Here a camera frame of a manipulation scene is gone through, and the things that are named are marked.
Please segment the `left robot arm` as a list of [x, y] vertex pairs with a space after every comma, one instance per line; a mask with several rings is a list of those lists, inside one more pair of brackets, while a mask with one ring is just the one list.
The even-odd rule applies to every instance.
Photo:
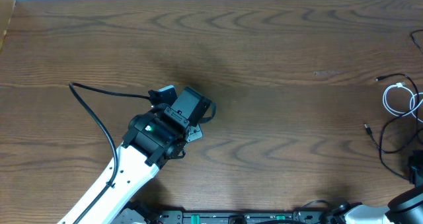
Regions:
[[216, 112], [215, 103], [191, 87], [181, 93], [172, 85], [150, 90], [146, 96], [150, 111], [135, 116], [122, 143], [115, 146], [98, 116], [79, 95], [76, 99], [106, 135], [112, 159], [61, 223], [113, 222], [168, 161], [185, 157], [187, 144], [202, 138], [200, 126], [211, 121]]

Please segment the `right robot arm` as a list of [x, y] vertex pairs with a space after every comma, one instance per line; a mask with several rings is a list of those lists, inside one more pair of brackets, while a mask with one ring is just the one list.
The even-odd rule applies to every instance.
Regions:
[[414, 188], [398, 195], [386, 206], [347, 205], [332, 215], [327, 223], [343, 224], [422, 224], [422, 151], [408, 158], [409, 181]]

